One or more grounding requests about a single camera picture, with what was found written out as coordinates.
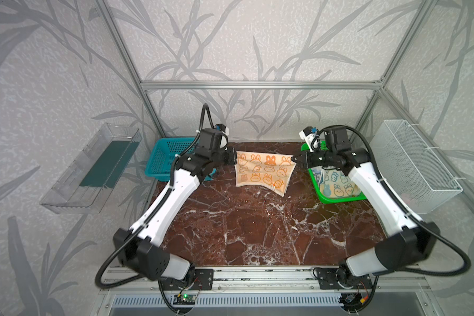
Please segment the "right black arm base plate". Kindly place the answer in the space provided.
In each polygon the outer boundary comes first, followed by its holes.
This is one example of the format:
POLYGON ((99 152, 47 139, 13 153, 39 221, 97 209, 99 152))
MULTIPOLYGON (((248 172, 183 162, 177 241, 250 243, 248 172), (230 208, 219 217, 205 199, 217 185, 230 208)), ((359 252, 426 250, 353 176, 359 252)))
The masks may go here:
POLYGON ((369 275, 356 277, 345 268, 315 267, 313 276, 321 290, 371 290, 372 279, 369 275))

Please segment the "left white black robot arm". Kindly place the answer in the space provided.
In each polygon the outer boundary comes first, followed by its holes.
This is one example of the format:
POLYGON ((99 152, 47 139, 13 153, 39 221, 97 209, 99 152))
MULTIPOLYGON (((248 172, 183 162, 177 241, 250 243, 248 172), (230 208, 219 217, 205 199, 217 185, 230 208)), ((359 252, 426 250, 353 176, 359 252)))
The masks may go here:
POLYGON ((228 145, 229 128, 218 124, 200 129, 193 142, 175 156, 169 181, 150 208, 129 229, 118 229, 113 237, 115 251, 104 261, 95 277, 100 289, 122 286, 146 278, 172 279, 190 286, 195 281, 194 264, 170 254, 161 245, 171 223, 186 200, 215 169, 237 163, 236 150, 228 145), (114 283, 104 283, 103 274, 114 259, 137 274, 114 283))

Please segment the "teal plastic basket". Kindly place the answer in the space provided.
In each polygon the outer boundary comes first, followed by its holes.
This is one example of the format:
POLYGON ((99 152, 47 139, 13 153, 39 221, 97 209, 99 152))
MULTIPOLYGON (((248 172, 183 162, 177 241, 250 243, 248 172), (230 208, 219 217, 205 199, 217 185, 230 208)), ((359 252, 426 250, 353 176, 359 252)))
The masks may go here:
POLYGON ((175 155, 180 155, 193 140, 194 137, 159 139, 148 159, 145 175, 159 182, 168 182, 175 155))

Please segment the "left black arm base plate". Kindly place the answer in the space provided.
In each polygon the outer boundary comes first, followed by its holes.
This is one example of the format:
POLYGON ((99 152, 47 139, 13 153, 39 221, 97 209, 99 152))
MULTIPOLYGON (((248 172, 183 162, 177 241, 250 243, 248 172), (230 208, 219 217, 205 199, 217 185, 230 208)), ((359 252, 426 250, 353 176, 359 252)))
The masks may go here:
POLYGON ((211 290, 213 287, 213 278, 213 269, 195 268, 195 270, 188 274, 186 280, 163 278, 160 279, 159 282, 166 291, 211 290))

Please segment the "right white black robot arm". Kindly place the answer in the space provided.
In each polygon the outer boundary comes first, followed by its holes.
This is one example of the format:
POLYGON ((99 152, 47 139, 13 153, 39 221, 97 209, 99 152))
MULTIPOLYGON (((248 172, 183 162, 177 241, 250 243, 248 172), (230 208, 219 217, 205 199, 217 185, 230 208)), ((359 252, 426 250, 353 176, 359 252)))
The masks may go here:
POLYGON ((404 271, 428 276, 452 277, 471 268, 465 251, 443 237, 438 226, 425 222, 388 185, 379 171, 369 142, 356 129, 333 125, 321 130, 308 126, 300 132, 308 149, 292 161, 302 169, 333 167, 354 182, 376 211, 387 237, 376 246, 346 258, 339 269, 346 278, 404 271), (426 260, 436 242, 457 253, 462 266, 451 271, 426 271, 411 266, 426 260))

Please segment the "green plastic basket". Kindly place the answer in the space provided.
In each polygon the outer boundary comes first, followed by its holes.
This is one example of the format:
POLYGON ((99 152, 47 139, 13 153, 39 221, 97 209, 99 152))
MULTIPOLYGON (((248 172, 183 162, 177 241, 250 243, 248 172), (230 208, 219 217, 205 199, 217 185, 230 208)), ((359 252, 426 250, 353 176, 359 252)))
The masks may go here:
POLYGON ((318 199, 323 204, 366 200, 360 188, 342 171, 322 167, 308 169, 318 199))

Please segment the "orange bunny towel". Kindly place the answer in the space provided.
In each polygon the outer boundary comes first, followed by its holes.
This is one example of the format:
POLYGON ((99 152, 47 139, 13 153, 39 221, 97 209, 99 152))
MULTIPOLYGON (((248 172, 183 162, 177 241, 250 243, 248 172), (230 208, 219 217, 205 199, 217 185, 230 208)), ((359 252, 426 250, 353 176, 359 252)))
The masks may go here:
POLYGON ((236 186, 262 186, 283 197, 296 167, 291 155, 237 151, 236 186))

